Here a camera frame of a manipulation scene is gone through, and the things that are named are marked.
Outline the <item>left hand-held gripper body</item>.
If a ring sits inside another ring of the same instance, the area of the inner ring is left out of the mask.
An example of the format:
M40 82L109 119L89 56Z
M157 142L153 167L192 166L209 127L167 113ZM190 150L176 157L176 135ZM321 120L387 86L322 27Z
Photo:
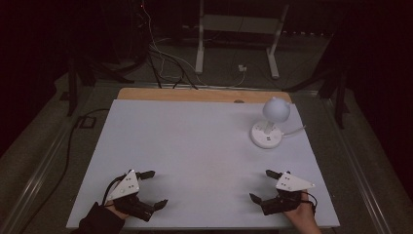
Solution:
M115 178L110 186L115 182L118 182L118 184L106 197L106 200L112 200L116 209L121 213L149 221L155 210L152 206L141 202L137 197L140 189L140 178L136 177L137 173L135 170L130 170L126 175Z

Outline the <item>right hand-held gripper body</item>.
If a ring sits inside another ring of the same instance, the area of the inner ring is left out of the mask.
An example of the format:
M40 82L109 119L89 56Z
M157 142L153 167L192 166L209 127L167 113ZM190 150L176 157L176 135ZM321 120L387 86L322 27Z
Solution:
M282 173L277 180L276 190L278 194L275 198L262 201L260 207L264 215L274 215L295 210L303 200L301 192L313 188L315 185L303 178L292 175L290 172ZM313 206L313 213L316 212L315 197L310 201Z

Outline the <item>person's right hand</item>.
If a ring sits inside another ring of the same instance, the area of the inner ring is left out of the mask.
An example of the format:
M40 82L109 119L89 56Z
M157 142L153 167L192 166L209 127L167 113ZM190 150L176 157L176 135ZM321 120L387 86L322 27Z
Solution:
M303 225L310 223L317 224L315 214L313 213L313 206L309 201L309 195L306 190L301 192L301 199L303 200L303 203L301 203L295 210L283 213L299 233L300 228Z

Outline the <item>person's left hand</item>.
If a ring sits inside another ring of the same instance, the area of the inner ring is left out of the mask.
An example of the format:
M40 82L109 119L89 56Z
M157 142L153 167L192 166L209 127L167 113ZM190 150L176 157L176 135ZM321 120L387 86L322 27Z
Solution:
M114 202L112 200L107 201L104 205L104 208L112 212L120 219L127 219L129 216L127 214L119 212L116 207L114 206Z

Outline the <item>white globe desk lamp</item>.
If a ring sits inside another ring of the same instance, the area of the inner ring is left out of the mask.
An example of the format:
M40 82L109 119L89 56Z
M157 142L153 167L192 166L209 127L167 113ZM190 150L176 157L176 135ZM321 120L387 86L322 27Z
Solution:
M276 148L282 141L282 131L277 124L288 119L290 103L283 98L272 97L264 104L262 113L265 119L252 126L250 138L260 148Z

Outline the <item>white table mat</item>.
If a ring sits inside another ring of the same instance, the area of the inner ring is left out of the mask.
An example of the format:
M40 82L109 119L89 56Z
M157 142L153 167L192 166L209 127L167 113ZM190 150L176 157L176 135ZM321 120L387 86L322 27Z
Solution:
M306 134L309 125L293 109L281 125L287 134L281 144L259 148L249 131L262 120L262 108L254 103L114 100L68 227L77 227L107 185L129 170L155 171L140 183L138 197L145 203L168 203L149 221L128 220L128 229L287 228L282 214L264 215L249 197L275 197L276 182L266 170L312 182L318 225L338 225Z

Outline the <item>black stand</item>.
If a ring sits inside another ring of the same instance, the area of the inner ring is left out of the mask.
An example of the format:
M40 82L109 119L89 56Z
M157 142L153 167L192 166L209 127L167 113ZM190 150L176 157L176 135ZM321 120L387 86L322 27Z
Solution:
M109 69L86 54L71 54L68 58L68 116L73 115L78 105L77 81L80 80L84 86L93 86L96 82L94 77L95 70L102 72L119 83L132 83L132 80L124 78L119 73Z
M318 96L320 98L335 96L334 120L343 129L345 90L351 52L352 45L347 42L347 39L338 32L334 33L311 77L291 87L283 88L283 90L295 93L322 80L323 83L318 90Z

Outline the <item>white metal stand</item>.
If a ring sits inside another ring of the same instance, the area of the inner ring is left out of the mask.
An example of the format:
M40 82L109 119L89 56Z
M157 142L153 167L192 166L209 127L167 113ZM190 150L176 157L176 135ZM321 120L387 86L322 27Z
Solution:
M258 17L241 17L241 16L223 16L211 15L205 13L205 0L200 0L199 7L199 37L198 50L195 62L195 72L202 74L204 70L205 41L204 35L206 30L219 32L244 32L258 34L272 34L273 43L266 49L266 56L273 79L279 79L280 73L276 62L276 48L281 38L283 25L287 12L288 4L282 6L281 14L276 19L258 18Z

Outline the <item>metal floor rail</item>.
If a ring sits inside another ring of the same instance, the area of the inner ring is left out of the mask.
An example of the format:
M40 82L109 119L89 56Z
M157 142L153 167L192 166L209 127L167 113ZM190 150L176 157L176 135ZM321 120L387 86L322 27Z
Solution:
M26 213L40 191L46 176L49 173L52 162L69 132L70 126L63 126L58 130L48 151L38 164L38 167L28 180L27 184L24 186L17 202L14 204L7 218L0 226L0 234L17 234L19 232L19 226L23 222Z
M322 98L321 103L324 107L329 122L333 125L333 129L340 144L345 151L345 158L349 165L351 174L357 185L357 189L360 193L364 206L366 207L370 219L372 220L375 229L378 234L394 234L390 228L388 221L386 220L383 211L378 203L377 197L374 194L367 177L365 176L361 165L356 157L354 150L352 149L348 139L346 138L343 129L337 124L335 120L335 109L333 102L330 99Z

